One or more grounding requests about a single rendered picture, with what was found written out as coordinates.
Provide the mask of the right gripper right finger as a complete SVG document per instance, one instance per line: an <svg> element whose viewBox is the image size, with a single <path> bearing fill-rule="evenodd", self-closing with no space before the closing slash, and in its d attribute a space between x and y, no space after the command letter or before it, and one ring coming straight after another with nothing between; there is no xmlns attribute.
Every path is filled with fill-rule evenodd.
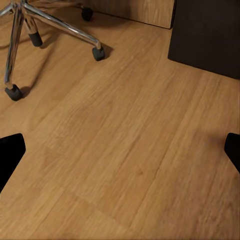
<svg viewBox="0 0 240 240"><path fill-rule="evenodd" d="M227 135L225 145L224 145L224 151L240 173L240 135L239 134L229 133Z"/></svg>

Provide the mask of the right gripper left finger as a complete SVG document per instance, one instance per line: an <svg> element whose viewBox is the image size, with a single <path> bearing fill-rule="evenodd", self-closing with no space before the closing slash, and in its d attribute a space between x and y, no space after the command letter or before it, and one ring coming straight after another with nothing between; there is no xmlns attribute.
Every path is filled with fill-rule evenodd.
<svg viewBox="0 0 240 240"><path fill-rule="evenodd" d="M0 192L26 152L26 144L21 133L0 138Z"/></svg>

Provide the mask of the swivel chair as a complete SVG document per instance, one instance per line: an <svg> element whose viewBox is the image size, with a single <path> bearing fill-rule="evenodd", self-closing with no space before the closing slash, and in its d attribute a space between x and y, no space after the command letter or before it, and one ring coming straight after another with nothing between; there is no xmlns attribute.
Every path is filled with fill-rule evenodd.
<svg viewBox="0 0 240 240"><path fill-rule="evenodd" d="M13 20L4 74L5 92L12 101L18 96L23 96L16 84L12 84L11 82L22 27L24 26L34 47L43 45L34 18L94 44L96 47L92 48L92 54L95 60L98 60L100 57L106 57L99 39L44 12L72 6L80 6L82 8L81 15L85 21L91 19L93 10L89 7L85 7L84 0L11 0L11 3L0 11L0 26Z"/></svg>

